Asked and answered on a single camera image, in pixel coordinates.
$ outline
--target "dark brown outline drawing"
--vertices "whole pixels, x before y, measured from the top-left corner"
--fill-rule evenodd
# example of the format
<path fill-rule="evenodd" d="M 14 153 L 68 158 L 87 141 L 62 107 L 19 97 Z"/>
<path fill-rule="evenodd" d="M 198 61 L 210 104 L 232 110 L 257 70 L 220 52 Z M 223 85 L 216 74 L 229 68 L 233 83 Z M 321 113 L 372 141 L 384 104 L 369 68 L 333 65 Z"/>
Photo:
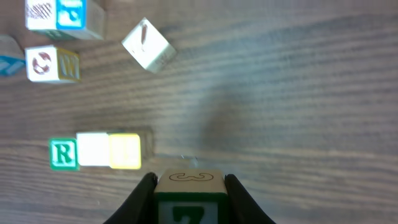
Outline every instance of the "dark brown outline drawing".
<path fill-rule="evenodd" d="M 210 175 L 210 176 L 211 176 L 211 179 L 201 180 L 201 179 L 206 178 L 203 174 Z M 194 177 L 194 178 L 199 179 L 199 180 L 195 180 L 195 179 L 190 179 L 190 180 L 175 180 L 175 179 L 172 179 L 173 176 L 175 176 L 177 179 L 187 179 L 187 178 L 190 178 L 190 177 Z M 202 176 L 202 177 L 200 177 L 200 178 L 199 178 L 199 177 L 196 177 L 196 176 L 188 176 L 188 177 L 181 177 L 181 176 L 185 176 L 185 173 L 172 174 L 172 175 L 169 176 L 169 179 L 172 180 L 172 181 L 191 181 L 191 180 L 192 180 L 192 181 L 209 181 L 209 180 L 213 180 L 213 179 L 214 179 L 214 176 L 211 175 L 211 174 L 208 174 L 208 173 L 199 173 L 199 176 Z"/>

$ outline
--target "toy block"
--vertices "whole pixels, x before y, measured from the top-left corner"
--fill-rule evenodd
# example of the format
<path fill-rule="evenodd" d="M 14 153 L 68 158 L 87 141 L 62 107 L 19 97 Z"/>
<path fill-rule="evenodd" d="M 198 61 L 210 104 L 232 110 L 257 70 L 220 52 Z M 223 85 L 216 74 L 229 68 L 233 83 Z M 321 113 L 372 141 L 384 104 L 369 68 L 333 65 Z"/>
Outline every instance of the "toy block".
<path fill-rule="evenodd" d="M 177 53 L 146 18 L 127 35 L 122 44 L 144 69 L 152 73 L 162 69 Z"/>
<path fill-rule="evenodd" d="M 110 134 L 109 150 L 112 169 L 141 168 L 141 140 L 138 134 Z"/>
<path fill-rule="evenodd" d="M 76 139 L 50 139 L 49 154 L 51 169 L 79 170 Z"/>
<path fill-rule="evenodd" d="M 55 40 L 103 39 L 105 12 L 92 0 L 26 0 L 29 30 Z"/>
<path fill-rule="evenodd" d="M 228 223 L 228 194 L 219 170 L 169 169 L 154 197 L 155 223 Z"/>
<path fill-rule="evenodd" d="M 27 77 L 32 82 L 75 83 L 80 81 L 79 55 L 53 45 L 25 50 Z"/>
<path fill-rule="evenodd" d="M 107 132 L 76 133 L 78 162 L 81 166 L 109 166 Z"/>
<path fill-rule="evenodd" d="M 25 55 L 8 35 L 0 35 L 0 76 L 10 76 L 25 67 Z"/>

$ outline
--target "white block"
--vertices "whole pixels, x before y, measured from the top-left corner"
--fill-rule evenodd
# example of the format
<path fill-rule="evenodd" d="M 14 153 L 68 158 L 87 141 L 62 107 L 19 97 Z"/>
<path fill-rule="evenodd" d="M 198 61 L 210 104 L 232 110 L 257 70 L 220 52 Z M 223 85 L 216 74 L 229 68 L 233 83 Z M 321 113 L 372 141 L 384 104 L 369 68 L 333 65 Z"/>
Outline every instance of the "white block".
<path fill-rule="evenodd" d="M 153 73 L 176 54 L 175 49 L 146 18 L 127 35 L 122 44 L 144 69 Z"/>
<path fill-rule="evenodd" d="M 81 166 L 109 166 L 109 136 L 106 132 L 77 133 L 76 141 Z"/>
<path fill-rule="evenodd" d="M 27 77 L 32 82 L 74 83 L 80 81 L 79 56 L 47 45 L 25 49 Z"/>
<path fill-rule="evenodd" d="M 26 27 L 51 39 L 104 39 L 104 23 L 92 0 L 25 0 Z"/>

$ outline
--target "blue block face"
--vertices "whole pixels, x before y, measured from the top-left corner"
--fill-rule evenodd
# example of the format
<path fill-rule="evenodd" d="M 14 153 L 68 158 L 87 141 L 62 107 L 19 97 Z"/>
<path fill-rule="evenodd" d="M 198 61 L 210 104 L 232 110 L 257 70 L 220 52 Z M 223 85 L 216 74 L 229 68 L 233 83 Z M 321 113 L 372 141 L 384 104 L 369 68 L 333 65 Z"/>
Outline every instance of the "blue block face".
<path fill-rule="evenodd" d="M 10 76 L 25 68 L 25 60 L 0 55 L 0 76 Z"/>
<path fill-rule="evenodd" d="M 86 0 L 57 0 L 57 29 L 80 30 L 86 27 Z"/>

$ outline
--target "yellow face of block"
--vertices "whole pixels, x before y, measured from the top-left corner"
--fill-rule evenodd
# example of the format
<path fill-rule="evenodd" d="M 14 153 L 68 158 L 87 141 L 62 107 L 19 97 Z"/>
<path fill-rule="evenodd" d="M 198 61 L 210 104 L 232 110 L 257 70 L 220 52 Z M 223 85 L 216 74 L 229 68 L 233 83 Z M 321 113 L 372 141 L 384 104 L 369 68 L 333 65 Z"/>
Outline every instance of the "yellow face of block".
<path fill-rule="evenodd" d="M 109 150 L 112 169 L 141 168 L 141 145 L 138 134 L 110 134 Z"/>
<path fill-rule="evenodd" d="M 59 79 L 80 81 L 79 55 L 57 48 L 57 58 Z"/>

